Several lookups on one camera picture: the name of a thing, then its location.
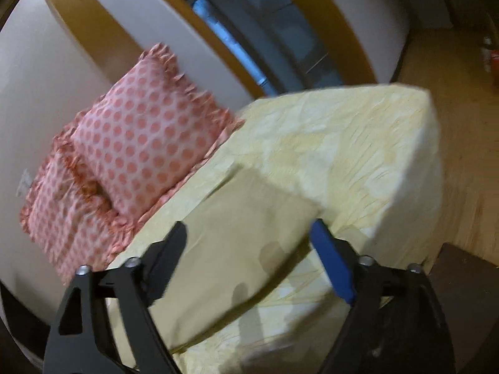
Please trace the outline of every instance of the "bolt head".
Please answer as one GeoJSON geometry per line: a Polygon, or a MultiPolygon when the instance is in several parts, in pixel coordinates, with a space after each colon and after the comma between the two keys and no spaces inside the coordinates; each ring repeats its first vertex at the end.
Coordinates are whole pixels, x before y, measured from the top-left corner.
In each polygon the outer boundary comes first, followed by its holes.
{"type": "Polygon", "coordinates": [[[142,260],[140,257],[130,257],[126,262],[125,262],[125,267],[129,269],[133,269],[134,267],[139,266],[142,263],[142,260]]]}
{"type": "Polygon", "coordinates": [[[412,272],[412,273],[416,273],[416,274],[421,274],[423,272],[423,267],[421,267],[421,265],[417,264],[417,263],[411,263],[407,266],[407,269],[412,272]]]}
{"type": "Polygon", "coordinates": [[[86,264],[83,266],[80,266],[76,269],[76,275],[77,276],[84,276],[85,274],[88,274],[92,271],[92,266],[87,266],[86,264]]]}
{"type": "Polygon", "coordinates": [[[374,260],[371,256],[360,256],[358,263],[361,266],[370,267],[376,263],[376,260],[374,260]]]}

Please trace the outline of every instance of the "red object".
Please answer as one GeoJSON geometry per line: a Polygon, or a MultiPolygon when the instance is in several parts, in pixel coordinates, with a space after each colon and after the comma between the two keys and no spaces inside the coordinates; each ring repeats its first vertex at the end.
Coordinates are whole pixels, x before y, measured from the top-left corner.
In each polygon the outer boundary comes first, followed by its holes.
{"type": "Polygon", "coordinates": [[[71,143],[60,142],[41,166],[21,210],[21,226],[65,285],[82,264],[104,270],[133,239],[133,225],[99,195],[92,172],[71,143]]]}
{"type": "Polygon", "coordinates": [[[158,44],[94,104],[71,140],[113,208],[137,222],[237,124],[212,94],[179,74],[176,56],[158,44]]]}
{"type": "Polygon", "coordinates": [[[491,72],[494,84],[499,87],[499,50],[491,51],[491,72]]]}

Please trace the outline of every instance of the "blue gripper pad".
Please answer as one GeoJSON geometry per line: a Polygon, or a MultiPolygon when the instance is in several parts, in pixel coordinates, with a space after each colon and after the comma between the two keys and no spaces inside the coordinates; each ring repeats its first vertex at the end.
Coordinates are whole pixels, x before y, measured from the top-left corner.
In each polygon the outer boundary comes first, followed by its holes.
{"type": "Polygon", "coordinates": [[[337,246],[335,246],[335,242],[340,244],[340,242],[344,241],[336,239],[331,235],[329,229],[321,219],[312,223],[309,237],[326,270],[334,292],[349,305],[352,305],[357,296],[353,282],[353,272],[347,261],[339,253],[337,246]]]}

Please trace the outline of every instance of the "screw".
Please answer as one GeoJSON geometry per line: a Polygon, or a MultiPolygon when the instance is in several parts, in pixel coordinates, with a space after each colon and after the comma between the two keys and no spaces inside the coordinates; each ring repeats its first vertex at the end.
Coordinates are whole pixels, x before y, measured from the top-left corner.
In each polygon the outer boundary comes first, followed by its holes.
{"type": "Polygon", "coordinates": [[[376,263],[376,260],[374,260],[371,256],[360,256],[358,263],[362,266],[370,267],[376,263]]]}
{"type": "Polygon", "coordinates": [[[407,269],[412,272],[412,273],[416,273],[416,274],[421,274],[423,272],[423,267],[421,267],[419,264],[417,263],[411,263],[407,266],[407,269]]]}
{"type": "Polygon", "coordinates": [[[77,276],[84,276],[85,274],[88,274],[91,271],[92,271],[92,267],[84,264],[83,266],[80,266],[76,269],[76,275],[77,276]]]}
{"type": "Polygon", "coordinates": [[[129,269],[133,269],[134,267],[139,266],[142,263],[142,260],[140,257],[130,257],[126,262],[125,262],[125,267],[129,269]]]}
{"type": "Polygon", "coordinates": [[[380,347],[377,347],[377,348],[374,348],[373,350],[371,350],[371,355],[374,357],[374,358],[378,358],[381,356],[381,351],[383,350],[383,347],[380,346],[380,347]]]}

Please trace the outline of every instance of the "mattress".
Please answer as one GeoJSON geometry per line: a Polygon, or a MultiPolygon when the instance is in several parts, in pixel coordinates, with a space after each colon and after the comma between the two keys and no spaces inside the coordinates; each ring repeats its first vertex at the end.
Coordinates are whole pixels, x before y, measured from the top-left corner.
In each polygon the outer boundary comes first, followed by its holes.
{"type": "MultiPolygon", "coordinates": [[[[399,84],[308,91],[260,99],[241,116],[245,125],[111,268],[162,239],[235,163],[320,204],[330,230],[359,253],[394,267],[425,259],[442,200],[428,92],[399,84]]],[[[347,312],[310,249],[266,297],[222,329],[201,333],[174,358],[183,373],[316,371],[347,312]]],[[[134,365],[129,357],[124,363],[134,365]]]]}

